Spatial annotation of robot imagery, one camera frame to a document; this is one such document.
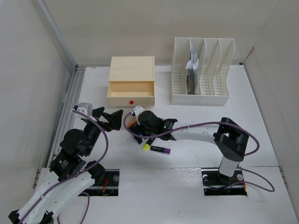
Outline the blue tape dispenser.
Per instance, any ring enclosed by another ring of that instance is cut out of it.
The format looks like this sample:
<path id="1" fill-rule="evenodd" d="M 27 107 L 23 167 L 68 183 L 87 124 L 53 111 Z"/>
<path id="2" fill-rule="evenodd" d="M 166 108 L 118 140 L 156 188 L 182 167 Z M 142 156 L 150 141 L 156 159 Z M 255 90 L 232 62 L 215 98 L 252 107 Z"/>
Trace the blue tape dispenser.
<path id="1" fill-rule="evenodd" d="M 142 144 L 142 142 L 143 142 L 142 133 L 139 132 L 139 131 L 137 131 L 137 132 L 135 132 L 135 135 L 138 135 L 138 137 L 133 136 L 134 139 L 136 140 L 136 142 L 137 142 L 139 145 Z"/>

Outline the beige wooden drawer cabinet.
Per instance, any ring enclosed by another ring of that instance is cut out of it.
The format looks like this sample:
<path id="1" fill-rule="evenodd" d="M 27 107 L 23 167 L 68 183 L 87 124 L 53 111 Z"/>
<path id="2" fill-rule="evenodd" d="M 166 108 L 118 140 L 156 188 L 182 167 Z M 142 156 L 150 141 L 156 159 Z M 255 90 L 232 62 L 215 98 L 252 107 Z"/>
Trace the beige wooden drawer cabinet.
<path id="1" fill-rule="evenodd" d="M 107 100 L 110 106 L 155 105 L 155 57 L 113 56 Z"/>

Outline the grey booklet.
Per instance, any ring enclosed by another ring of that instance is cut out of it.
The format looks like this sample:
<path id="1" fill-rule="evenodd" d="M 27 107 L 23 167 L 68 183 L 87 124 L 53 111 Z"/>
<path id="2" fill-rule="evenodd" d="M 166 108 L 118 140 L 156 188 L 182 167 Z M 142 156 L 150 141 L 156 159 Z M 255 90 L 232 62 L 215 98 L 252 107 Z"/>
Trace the grey booklet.
<path id="1" fill-rule="evenodd" d="M 190 44 L 190 60 L 187 62 L 185 69 L 187 70 L 187 94 L 196 95 L 199 83 L 199 58 L 192 44 Z"/>

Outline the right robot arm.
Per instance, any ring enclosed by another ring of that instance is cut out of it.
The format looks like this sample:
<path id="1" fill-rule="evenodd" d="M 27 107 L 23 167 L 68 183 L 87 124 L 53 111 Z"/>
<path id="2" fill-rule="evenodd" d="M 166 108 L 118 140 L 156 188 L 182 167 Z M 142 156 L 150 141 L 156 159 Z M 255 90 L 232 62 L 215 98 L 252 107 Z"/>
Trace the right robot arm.
<path id="1" fill-rule="evenodd" d="M 216 172 L 220 183 L 231 181 L 237 166 L 244 159 L 249 134 L 229 118 L 203 125 L 187 125 L 177 119 L 161 119 L 151 111 L 132 112 L 132 115 L 136 122 L 128 130 L 135 139 L 192 140 L 216 145 L 222 153 Z"/>

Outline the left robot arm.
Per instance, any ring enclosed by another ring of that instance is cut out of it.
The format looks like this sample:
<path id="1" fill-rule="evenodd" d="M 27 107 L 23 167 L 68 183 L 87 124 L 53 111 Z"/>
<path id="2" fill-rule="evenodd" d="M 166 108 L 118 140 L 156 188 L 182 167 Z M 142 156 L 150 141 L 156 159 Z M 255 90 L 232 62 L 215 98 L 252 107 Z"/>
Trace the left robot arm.
<path id="1" fill-rule="evenodd" d="M 88 103 L 72 108 L 72 113 L 80 117 L 86 126 L 83 130 L 66 132 L 60 143 L 61 150 L 40 187 L 21 209 L 9 214 L 12 223 L 52 224 L 75 197 L 88 187 L 103 183 L 106 169 L 99 161 L 87 163 L 83 157 L 91 154 L 100 134 L 107 140 L 107 132 L 121 128 L 123 110 L 111 114 L 104 110 L 104 107 L 93 109 Z"/>

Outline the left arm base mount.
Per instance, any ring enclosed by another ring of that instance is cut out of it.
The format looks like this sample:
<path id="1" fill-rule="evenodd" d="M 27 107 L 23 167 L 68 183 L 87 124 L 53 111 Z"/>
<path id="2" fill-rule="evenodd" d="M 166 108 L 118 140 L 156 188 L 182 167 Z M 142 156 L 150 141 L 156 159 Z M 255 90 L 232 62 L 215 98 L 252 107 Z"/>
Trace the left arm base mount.
<path id="1" fill-rule="evenodd" d="M 102 182 L 97 182 L 93 186 L 84 190 L 89 196 L 118 196 L 119 193 L 120 170 L 107 169 Z"/>

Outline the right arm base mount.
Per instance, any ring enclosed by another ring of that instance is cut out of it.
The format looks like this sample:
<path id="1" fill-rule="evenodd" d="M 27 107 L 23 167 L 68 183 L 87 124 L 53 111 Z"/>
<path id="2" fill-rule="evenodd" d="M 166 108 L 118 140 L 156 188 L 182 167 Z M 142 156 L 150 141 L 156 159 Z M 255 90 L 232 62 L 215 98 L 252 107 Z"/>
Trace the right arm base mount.
<path id="1" fill-rule="evenodd" d="M 232 177 L 220 174 L 216 168 L 201 170 L 205 196 L 247 196 L 240 169 Z"/>

